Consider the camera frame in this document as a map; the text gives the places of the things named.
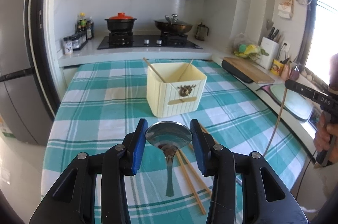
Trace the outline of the person's right hand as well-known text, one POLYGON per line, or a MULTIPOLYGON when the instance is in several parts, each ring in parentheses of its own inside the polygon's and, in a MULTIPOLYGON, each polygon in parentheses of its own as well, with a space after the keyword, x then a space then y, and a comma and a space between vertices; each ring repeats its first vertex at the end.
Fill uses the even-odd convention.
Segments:
MULTIPOLYGON (((337 54, 331 58, 329 68, 329 90, 337 95, 337 54)), ((327 123, 324 112, 320 115, 317 123, 317 132, 315 134, 314 144, 317 151, 328 151, 331 137, 337 136, 337 124, 327 123)))

